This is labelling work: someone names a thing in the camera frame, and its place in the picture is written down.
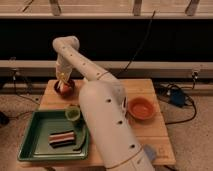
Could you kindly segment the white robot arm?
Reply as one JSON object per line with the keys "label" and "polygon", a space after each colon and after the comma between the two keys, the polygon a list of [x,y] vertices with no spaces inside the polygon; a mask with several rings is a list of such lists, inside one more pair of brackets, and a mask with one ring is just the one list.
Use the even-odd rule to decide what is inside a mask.
{"label": "white robot arm", "polygon": [[55,38],[53,48],[58,54],[58,80],[67,82],[72,67],[87,79],[79,92],[79,105],[106,170],[155,171],[125,117],[127,101],[122,83],[81,55],[75,36]]}

